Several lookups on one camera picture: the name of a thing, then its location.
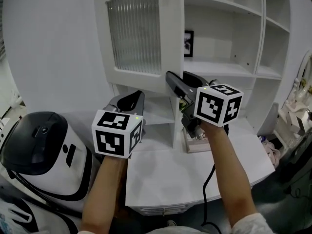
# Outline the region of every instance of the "picture frame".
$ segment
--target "picture frame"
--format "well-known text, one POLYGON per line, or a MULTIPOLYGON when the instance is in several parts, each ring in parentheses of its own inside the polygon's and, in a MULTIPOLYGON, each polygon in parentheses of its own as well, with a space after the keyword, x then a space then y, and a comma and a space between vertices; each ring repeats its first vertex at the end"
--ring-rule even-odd
POLYGON ((184 57, 193 57, 194 31, 184 31, 184 57))

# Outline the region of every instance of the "hand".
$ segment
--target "hand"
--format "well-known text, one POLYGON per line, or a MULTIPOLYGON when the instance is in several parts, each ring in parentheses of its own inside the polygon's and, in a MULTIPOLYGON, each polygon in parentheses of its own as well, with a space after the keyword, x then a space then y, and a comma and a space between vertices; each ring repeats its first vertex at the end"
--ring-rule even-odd
POLYGON ((217 127, 206 121, 201 121, 200 128, 205 131, 207 136, 213 135, 219 131, 223 131, 223 127, 217 127))

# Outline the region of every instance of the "forearm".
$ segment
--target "forearm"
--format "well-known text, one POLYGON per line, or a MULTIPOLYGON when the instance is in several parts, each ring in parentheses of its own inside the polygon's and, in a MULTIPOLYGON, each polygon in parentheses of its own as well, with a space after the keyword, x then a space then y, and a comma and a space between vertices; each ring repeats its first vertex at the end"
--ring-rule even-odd
POLYGON ((219 191, 233 226, 243 217, 257 212, 250 184, 224 129, 205 132, 214 158, 219 191))
POLYGON ((108 233, 113 220, 117 189, 125 160, 106 156, 98 171, 82 214, 82 231, 108 233))

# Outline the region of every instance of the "frosted glass panel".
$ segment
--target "frosted glass panel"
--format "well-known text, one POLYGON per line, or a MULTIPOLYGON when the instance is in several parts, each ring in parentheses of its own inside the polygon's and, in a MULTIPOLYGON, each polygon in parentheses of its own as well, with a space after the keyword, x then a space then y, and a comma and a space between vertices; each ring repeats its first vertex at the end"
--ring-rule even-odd
POLYGON ((116 67, 160 74, 158 0, 111 0, 108 15, 116 67))

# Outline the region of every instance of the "small box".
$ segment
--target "small box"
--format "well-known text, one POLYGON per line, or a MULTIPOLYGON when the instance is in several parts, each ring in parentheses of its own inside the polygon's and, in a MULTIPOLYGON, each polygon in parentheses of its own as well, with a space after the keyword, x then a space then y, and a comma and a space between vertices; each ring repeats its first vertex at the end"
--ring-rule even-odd
POLYGON ((142 138, 143 116, 98 110, 92 123, 95 152, 128 158, 142 138))
POLYGON ((197 89, 194 116, 222 127, 238 117, 244 93, 227 84, 197 89))
POLYGON ((289 130, 295 134, 303 136, 306 131, 303 126, 302 120, 298 118, 294 113, 287 112, 286 114, 287 125, 289 126, 289 130))

